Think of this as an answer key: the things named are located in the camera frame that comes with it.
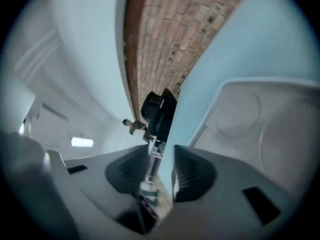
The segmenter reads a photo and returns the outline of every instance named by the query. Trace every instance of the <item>black slot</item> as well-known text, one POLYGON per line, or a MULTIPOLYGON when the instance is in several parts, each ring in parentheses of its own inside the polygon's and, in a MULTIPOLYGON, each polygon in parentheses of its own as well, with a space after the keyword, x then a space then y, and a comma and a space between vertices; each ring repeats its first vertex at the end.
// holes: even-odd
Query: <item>black slot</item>
POLYGON ((263 225, 275 219, 281 212, 257 187, 242 190, 263 225))
POLYGON ((75 167, 68 168, 67 170, 68 170, 68 172, 70 174, 75 174, 75 173, 81 172, 81 171, 86 170, 86 169, 88 169, 86 166, 78 165, 78 166, 75 166, 75 167))

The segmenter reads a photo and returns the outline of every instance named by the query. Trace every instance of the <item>white ceiling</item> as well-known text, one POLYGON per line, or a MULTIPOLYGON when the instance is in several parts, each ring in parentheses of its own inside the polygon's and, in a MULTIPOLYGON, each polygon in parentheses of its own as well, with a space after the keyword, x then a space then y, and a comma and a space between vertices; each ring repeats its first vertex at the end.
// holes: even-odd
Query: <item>white ceiling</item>
POLYGON ((49 2, 77 77, 118 120, 133 119, 123 55, 125 4, 126 0, 49 2))

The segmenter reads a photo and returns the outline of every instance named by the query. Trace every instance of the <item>light fixture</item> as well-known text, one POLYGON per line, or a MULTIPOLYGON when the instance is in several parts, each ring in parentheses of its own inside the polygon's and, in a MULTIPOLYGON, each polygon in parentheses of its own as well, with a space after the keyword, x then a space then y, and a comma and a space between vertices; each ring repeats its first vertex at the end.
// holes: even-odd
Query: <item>light fixture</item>
POLYGON ((20 135, 24 135, 24 132, 25 132, 25 124, 22 123, 21 126, 20 126, 20 129, 19 129, 18 133, 19 133, 20 135))
POLYGON ((80 148, 91 148, 94 146, 94 140, 89 138, 72 137, 71 146, 80 148))

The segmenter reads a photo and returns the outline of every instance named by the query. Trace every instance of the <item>brick wall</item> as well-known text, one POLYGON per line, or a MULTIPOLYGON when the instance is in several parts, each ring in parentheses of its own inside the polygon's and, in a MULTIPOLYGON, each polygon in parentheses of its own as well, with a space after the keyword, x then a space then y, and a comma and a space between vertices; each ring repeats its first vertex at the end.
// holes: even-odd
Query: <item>brick wall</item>
POLYGON ((240 2, 144 0, 136 49, 126 52, 136 56, 136 67, 127 74, 134 79, 132 101, 137 118, 150 91, 161 94, 168 88, 178 98, 183 81, 240 2))

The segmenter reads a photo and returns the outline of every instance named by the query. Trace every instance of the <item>light blue wall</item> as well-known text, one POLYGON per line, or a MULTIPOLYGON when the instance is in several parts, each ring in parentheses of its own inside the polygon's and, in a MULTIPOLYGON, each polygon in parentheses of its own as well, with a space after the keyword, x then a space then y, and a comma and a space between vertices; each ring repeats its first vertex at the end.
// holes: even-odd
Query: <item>light blue wall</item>
POLYGON ((159 168, 169 194, 173 145, 187 145, 218 88, 244 77, 320 81, 320 56, 310 26, 291 0, 244 0, 184 81, 159 168))

